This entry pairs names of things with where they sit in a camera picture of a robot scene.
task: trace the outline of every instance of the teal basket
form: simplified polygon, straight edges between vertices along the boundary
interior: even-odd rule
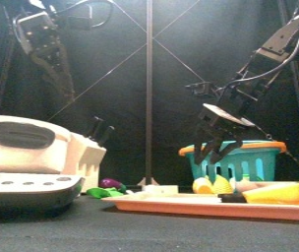
[[[230,143],[234,142],[223,142],[222,148]],[[243,141],[243,146],[217,163],[210,163],[209,155],[201,165],[194,163],[194,146],[182,148],[179,154],[189,158],[194,179],[207,175],[214,182],[217,174],[221,174],[237,181],[243,177],[249,177],[251,181],[274,181],[275,156],[285,151],[286,146],[282,142]]]

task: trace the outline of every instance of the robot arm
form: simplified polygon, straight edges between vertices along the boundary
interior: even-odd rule
[[[282,27],[251,56],[249,64],[239,71],[234,80],[223,87],[213,84],[207,87],[189,86],[193,93],[217,95],[217,103],[205,104],[199,113],[201,122],[195,128],[194,161],[201,164],[207,155],[215,163],[237,148],[243,145],[243,133],[255,127],[245,118],[250,106],[266,94],[284,67],[299,60],[299,16]],[[206,146],[205,139],[211,138]],[[226,139],[234,143],[221,149]]]
[[[90,30],[100,27],[110,17],[94,25],[92,2],[110,5],[110,0],[83,0],[67,9],[56,12],[49,0],[27,0],[23,5],[35,6],[33,12],[24,12],[13,19],[15,34],[25,53],[44,71],[44,80],[51,83],[67,103],[75,98],[72,76],[70,71],[67,49],[62,42],[59,31],[68,26],[72,29]],[[86,17],[76,15],[76,10]]]

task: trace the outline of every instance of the toy vegetable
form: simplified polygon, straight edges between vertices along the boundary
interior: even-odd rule
[[[116,180],[114,180],[112,178],[104,178],[100,181],[99,186],[102,188],[115,188],[120,193],[126,192],[126,186]]]

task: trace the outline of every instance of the toy lemon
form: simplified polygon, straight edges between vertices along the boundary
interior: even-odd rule
[[[299,205],[299,182],[265,186],[242,194],[249,203]]]
[[[217,180],[213,185],[213,192],[215,194],[234,193],[234,189],[229,180],[221,175],[217,175]]]
[[[195,194],[213,194],[213,185],[207,177],[199,177],[193,182],[193,192]]]

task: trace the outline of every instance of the black table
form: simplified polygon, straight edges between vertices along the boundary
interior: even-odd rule
[[[299,251],[299,221],[123,212],[82,196],[53,215],[0,215],[0,251]]]

